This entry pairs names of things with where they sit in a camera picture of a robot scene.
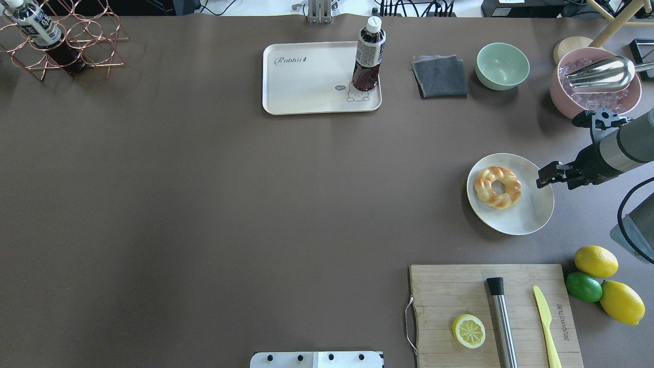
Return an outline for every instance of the wooden cutting board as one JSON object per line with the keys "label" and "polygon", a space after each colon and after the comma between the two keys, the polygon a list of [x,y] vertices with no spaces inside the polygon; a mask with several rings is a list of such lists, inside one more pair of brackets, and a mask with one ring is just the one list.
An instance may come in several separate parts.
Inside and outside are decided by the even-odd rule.
{"label": "wooden cutting board", "polygon": [[[565,368],[583,368],[577,333],[561,265],[411,265],[411,292],[417,326],[418,368],[501,368],[491,320],[486,279],[504,278],[504,293],[520,368],[549,368],[545,338],[536,308],[534,285],[552,312],[550,331]],[[486,327],[476,349],[459,344],[454,319],[469,313]]]}

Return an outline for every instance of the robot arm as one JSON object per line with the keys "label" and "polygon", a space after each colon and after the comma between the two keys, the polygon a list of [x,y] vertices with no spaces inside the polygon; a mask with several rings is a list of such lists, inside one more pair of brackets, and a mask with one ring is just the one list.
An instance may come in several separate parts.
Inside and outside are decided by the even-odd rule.
{"label": "robot arm", "polygon": [[[538,170],[538,188],[557,182],[567,183],[568,189],[597,185],[654,161],[654,109],[637,119],[607,109],[584,111],[572,124],[590,128],[593,142],[574,161],[554,161]],[[608,132],[609,128],[617,129]]]}

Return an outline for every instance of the copper wire rack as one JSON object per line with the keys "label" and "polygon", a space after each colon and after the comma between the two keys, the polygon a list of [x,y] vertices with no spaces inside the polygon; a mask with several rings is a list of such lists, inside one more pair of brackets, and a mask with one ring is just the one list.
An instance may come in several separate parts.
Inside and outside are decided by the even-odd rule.
{"label": "copper wire rack", "polygon": [[[83,16],[76,12],[80,3],[90,1],[97,2],[101,9],[99,14]],[[52,8],[54,3],[65,9],[65,14],[59,15]],[[129,35],[120,25],[120,18],[111,10],[107,0],[44,0],[41,7],[46,12],[49,10],[49,14],[57,14],[52,17],[53,22],[66,35],[68,45],[80,50],[80,57],[87,69],[97,70],[109,78],[113,67],[125,65],[117,45],[119,41],[128,40]],[[0,49],[9,55],[16,67],[25,69],[40,81],[45,80],[49,71],[63,71],[61,67],[66,65],[58,65],[39,50],[6,14],[0,18],[4,19],[4,22],[0,21]]]}

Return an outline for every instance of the knife handle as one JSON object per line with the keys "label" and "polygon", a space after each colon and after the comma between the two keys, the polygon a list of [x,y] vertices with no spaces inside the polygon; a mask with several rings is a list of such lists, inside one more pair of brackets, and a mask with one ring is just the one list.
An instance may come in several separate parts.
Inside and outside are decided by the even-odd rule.
{"label": "knife handle", "polygon": [[547,346],[549,368],[561,368],[561,361],[559,360],[557,347],[554,346],[554,339],[552,338],[552,332],[549,331],[549,326],[543,326],[543,331],[545,332],[545,345]]}

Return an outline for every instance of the donut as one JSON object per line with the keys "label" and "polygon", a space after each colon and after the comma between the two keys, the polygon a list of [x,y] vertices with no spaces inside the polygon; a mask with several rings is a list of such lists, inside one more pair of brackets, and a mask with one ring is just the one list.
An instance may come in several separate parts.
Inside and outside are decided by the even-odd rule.
{"label": "donut", "polygon": [[[499,181],[504,185],[504,193],[497,194],[493,190],[491,185],[495,181]],[[477,198],[498,210],[509,208],[518,203],[522,195],[520,191],[522,186],[520,180],[511,170],[501,166],[490,166],[481,170],[477,175],[477,180],[475,180]]]}

